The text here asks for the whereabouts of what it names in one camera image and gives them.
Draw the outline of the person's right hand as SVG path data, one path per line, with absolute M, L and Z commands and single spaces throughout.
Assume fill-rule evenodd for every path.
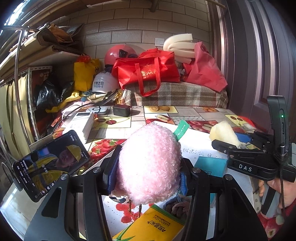
M 280 184 L 279 178 L 275 178 L 274 180 L 268 181 L 267 185 L 270 188 L 274 189 L 275 191 L 281 193 L 281 184 Z M 265 191 L 264 181 L 259 180 L 258 186 L 259 186 L 259 196 L 263 196 Z M 294 202 L 296 197 L 295 182 L 292 183 L 292 182 L 283 180 L 283 197 L 284 197 L 285 207 L 290 206 Z

